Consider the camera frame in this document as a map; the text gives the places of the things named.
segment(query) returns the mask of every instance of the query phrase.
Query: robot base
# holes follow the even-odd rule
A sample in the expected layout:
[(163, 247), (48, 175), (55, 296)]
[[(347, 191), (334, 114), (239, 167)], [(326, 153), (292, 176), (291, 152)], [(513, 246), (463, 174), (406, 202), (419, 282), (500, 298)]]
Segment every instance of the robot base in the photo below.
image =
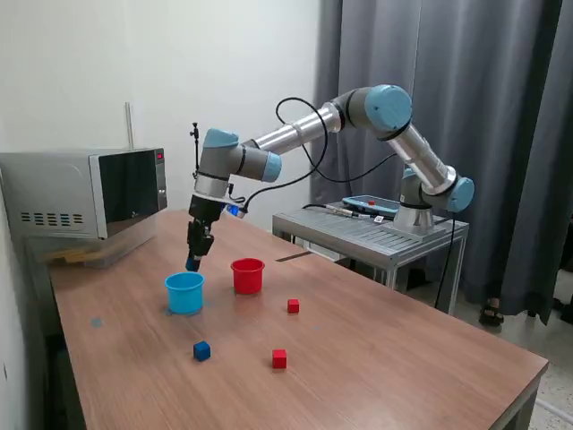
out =
[(432, 209), (414, 209), (406, 206), (400, 206), (394, 221), (383, 224), (381, 229), (420, 243), (441, 237), (444, 230), (449, 230), (448, 227), (434, 225)]

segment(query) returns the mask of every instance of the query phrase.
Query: white wall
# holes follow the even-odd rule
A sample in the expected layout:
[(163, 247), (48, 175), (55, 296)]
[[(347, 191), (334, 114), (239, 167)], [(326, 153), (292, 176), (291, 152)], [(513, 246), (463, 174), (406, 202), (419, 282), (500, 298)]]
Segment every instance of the white wall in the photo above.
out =
[[(276, 103), (312, 101), (319, 0), (125, 0), (133, 65), (136, 146), (165, 146), (170, 208), (192, 193), (191, 122), (256, 137), (279, 126)], [(308, 112), (285, 105), (286, 118)], [(302, 150), (283, 158), (286, 182), (309, 170)], [(236, 195), (260, 183), (237, 178)], [(245, 219), (269, 229), (272, 213), (309, 201), (309, 182), (255, 198)]]
[[(0, 151), (6, 146), (0, 117)], [(42, 419), (44, 362), (41, 353), (38, 354), (41, 349), (38, 321), (30, 313), (25, 291), (0, 190), (0, 428), (3, 430), (38, 428)]]
[(131, 75), (117, 0), (3, 0), (0, 116), (11, 151), (127, 146)]

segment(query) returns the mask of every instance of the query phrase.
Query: red cup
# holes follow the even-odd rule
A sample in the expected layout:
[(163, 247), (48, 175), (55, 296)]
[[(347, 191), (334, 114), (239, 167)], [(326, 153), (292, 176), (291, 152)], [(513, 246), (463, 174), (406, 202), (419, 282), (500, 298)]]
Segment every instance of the red cup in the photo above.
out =
[(256, 294), (262, 288), (262, 270), (265, 263), (256, 258), (243, 258), (231, 264), (235, 293)]

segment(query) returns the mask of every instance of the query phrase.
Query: metal grate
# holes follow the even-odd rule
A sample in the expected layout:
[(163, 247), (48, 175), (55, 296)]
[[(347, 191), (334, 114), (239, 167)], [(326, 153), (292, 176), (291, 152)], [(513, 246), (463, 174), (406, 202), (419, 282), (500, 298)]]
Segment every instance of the metal grate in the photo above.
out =
[(70, 227), (72, 225), (68, 213), (60, 213), (60, 224), (62, 227)]
[(69, 213), (54, 213), (54, 212), (20, 212), (20, 220), (22, 222), (34, 223), (37, 226), (48, 227), (72, 227), (83, 224), (83, 215), (74, 213), (70, 216)]
[(57, 217), (54, 213), (47, 213), (47, 224), (50, 227), (57, 227)]
[(34, 212), (34, 224), (37, 226), (44, 225), (44, 214), (41, 212)]

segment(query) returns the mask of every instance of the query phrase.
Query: blue cup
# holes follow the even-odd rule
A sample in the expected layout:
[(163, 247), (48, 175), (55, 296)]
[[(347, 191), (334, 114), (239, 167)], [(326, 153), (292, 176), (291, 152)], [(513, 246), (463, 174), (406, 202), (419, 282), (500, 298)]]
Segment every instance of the blue cup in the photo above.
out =
[(167, 276), (167, 302), (174, 314), (195, 314), (203, 307), (203, 283), (200, 273), (187, 271)]

